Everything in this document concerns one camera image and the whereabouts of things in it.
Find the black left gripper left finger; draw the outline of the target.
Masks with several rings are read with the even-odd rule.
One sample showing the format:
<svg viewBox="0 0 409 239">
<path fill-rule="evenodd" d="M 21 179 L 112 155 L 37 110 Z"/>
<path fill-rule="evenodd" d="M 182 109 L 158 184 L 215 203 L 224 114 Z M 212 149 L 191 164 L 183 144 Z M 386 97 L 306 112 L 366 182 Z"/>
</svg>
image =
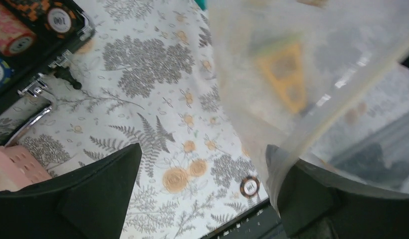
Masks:
<svg viewBox="0 0 409 239">
<path fill-rule="evenodd" d="M 107 157 L 21 190 L 0 192 L 0 239 L 117 239 L 142 150 Z"/>
</svg>

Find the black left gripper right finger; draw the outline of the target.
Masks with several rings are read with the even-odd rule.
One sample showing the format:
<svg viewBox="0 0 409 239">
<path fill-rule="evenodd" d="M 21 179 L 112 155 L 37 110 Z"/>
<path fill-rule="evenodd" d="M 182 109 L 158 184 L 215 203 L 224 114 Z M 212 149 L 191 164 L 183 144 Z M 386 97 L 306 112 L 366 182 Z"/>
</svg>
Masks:
<svg viewBox="0 0 409 239">
<path fill-rule="evenodd" d="M 271 204 L 292 239 L 409 239 L 409 194 L 358 183 L 303 160 Z"/>
</svg>

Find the clear zip top bag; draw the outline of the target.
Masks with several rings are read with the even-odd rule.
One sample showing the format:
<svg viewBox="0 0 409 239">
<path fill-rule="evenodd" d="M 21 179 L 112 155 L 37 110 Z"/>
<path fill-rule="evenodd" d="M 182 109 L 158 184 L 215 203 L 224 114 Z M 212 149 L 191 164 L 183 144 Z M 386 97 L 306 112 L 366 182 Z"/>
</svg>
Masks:
<svg viewBox="0 0 409 239">
<path fill-rule="evenodd" d="M 209 0 L 221 104 L 271 199 L 303 160 L 409 194 L 409 0 Z M 307 106 L 290 112 L 255 57 L 302 48 Z"/>
</svg>

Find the brown poker chip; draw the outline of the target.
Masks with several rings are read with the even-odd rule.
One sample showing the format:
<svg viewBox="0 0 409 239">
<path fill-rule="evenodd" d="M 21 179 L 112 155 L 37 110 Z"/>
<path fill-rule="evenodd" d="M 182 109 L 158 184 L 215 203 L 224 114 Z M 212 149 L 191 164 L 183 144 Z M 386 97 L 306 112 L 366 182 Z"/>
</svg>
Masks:
<svg viewBox="0 0 409 239">
<path fill-rule="evenodd" d="M 241 180 L 240 193 L 249 199 L 256 196 L 260 190 L 260 181 L 255 176 L 247 176 Z"/>
</svg>

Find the pink plastic basket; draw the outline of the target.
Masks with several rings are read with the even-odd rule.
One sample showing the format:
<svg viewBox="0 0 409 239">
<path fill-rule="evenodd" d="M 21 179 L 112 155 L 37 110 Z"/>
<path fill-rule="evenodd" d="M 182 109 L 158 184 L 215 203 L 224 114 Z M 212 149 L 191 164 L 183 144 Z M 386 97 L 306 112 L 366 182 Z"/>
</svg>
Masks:
<svg viewBox="0 0 409 239">
<path fill-rule="evenodd" d="M 15 192 L 51 178 L 25 147 L 0 146 L 0 191 Z"/>
</svg>

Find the yellow triangle toy block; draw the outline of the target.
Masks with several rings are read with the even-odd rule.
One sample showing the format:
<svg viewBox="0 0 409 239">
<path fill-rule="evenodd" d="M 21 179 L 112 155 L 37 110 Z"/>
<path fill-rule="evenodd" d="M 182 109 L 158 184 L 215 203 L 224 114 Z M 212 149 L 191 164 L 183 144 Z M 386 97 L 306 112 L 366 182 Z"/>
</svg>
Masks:
<svg viewBox="0 0 409 239">
<path fill-rule="evenodd" d="M 298 114 L 306 108 L 307 90 L 299 43 L 272 46 L 255 57 L 255 64 L 290 112 Z"/>
</svg>

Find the black poker chip case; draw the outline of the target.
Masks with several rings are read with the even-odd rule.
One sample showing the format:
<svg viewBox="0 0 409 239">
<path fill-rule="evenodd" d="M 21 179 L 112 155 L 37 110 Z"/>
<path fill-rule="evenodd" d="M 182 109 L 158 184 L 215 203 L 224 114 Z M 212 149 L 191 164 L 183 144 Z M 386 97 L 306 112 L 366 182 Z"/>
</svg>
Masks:
<svg viewBox="0 0 409 239">
<path fill-rule="evenodd" d="M 0 98 L 41 75 L 80 89 L 69 68 L 94 33 L 93 21 L 73 0 L 0 0 Z"/>
</svg>

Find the teal toy block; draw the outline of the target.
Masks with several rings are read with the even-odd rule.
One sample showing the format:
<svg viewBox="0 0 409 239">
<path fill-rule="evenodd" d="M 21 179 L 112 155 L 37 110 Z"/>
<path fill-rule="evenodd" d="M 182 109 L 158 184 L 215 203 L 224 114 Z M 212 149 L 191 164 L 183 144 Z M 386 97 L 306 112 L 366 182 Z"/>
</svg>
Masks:
<svg viewBox="0 0 409 239">
<path fill-rule="evenodd" d="M 207 9 L 207 0 L 195 0 L 195 3 L 199 6 L 201 10 L 206 10 Z"/>
</svg>

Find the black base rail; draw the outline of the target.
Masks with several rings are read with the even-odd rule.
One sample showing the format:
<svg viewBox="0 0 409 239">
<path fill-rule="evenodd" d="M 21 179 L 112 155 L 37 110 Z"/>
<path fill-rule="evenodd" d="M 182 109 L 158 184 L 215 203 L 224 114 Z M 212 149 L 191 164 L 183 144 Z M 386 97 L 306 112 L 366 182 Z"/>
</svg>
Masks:
<svg viewBox="0 0 409 239">
<path fill-rule="evenodd" d="M 202 239 L 286 239 L 287 235 L 269 199 L 264 200 Z"/>
</svg>

